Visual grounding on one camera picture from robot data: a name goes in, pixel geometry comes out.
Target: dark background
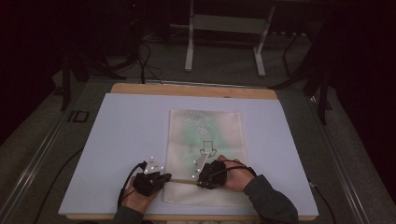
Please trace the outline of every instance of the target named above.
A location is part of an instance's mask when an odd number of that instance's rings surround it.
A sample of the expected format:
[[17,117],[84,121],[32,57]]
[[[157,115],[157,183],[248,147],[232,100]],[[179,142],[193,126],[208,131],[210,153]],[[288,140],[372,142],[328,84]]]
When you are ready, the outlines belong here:
[[[126,12],[120,10],[124,1],[94,2],[105,18],[120,24],[127,22]],[[244,16],[238,1],[196,2],[196,10],[210,13],[223,8],[221,13],[225,15]],[[248,15],[260,17],[257,4],[262,1],[244,1],[251,8],[247,9]],[[342,36],[342,42],[333,62],[331,86],[336,88],[341,104],[396,202],[395,8],[396,4],[391,2],[357,1],[339,15],[339,25],[332,34]],[[65,39],[93,55],[105,53],[101,46],[109,45],[107,49],[111,49],[117,40],[101,42],[100,30],[94,27],[103,17],[95,18],[86,0],[2,0],[0,10],[1,144],[54,91],[51,76],[62,67]],[[278,7],[271,29],[292,31],[296,22],[292,15],[298,10]],[[187,24],[188,13],[189,1],[147,1],[148,25],[164,35],[169,23]],[[327,53],[324,49],[318,56]]]

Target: white board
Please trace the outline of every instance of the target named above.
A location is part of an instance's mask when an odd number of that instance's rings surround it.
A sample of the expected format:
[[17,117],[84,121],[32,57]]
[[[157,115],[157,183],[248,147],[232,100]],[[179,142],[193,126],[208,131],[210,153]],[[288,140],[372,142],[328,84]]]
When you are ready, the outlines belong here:
[[[130,171],[154,157],[165,165],[171,109],[240,112],[247,156],[256,173],[284,193],[299,216],[318,215],[311,189],[278,100],[108,93],[102,103],[59,214],[115,214]],[[148,215],[256,215],[248,207],[165,203]]]

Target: hand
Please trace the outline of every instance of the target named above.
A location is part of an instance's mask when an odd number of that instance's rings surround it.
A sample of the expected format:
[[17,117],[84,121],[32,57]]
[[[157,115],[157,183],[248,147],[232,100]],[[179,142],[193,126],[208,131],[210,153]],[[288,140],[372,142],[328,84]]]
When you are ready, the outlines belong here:
[[124,195],[129,194],[130,192],[134,191],[130,195],[126,196],[122,202],[122,206],[126,206],[129,208],[132,208],[142,214],[145,214],[147,209],[149,208],[149,205],[151,204],[152,200],[157,196],[158,192],[155,192],[154,194],[150,195],[149,197],[144,196],[140,193],[138,193],[135,189],[134,186],[132,186],[132,183],[134,183],[134,176],[131,177],[131,182],[127,190],[125,190]]
[[[236,162],[239,160],[229,161],[223,155],[219,155],[218,161],[223,161],[226,168],[240,166],[241,164]],[[226,189],[231,189],[236,192],[244,191],[245,186],[254,178],[254,175],[246,169],[234,169],[227,172],[227,180],[224,184]]]

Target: gray sleeve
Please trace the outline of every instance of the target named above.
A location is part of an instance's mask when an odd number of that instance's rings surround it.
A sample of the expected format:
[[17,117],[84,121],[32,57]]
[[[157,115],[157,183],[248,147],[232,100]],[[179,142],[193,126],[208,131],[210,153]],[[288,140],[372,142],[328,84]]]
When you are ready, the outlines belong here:
[[259,175],[244,189],[262,223],[298,223],[297,209],[281,192],[272,188],[268,180]]
[[117,209],[117,213],[114,216],[111,224],[140,224],[143,219],[143,214],[136,210],[121,206]]

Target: wooden edge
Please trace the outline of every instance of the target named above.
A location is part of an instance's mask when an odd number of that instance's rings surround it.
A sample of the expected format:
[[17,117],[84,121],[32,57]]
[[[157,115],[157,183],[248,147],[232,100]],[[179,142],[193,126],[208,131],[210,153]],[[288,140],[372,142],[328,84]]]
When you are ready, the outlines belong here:
[[[72,220],[111,220],[114,214],[69,214]],[[317,217],[299,216],[300,221],[312,221]],[[145,215],[144,220],[157,221],[259,221],[258,216],[197,216],[197,215]]]
[[113,85],[111,93],[277,100],[277,96],[272,90],[234,87],[116,83]]

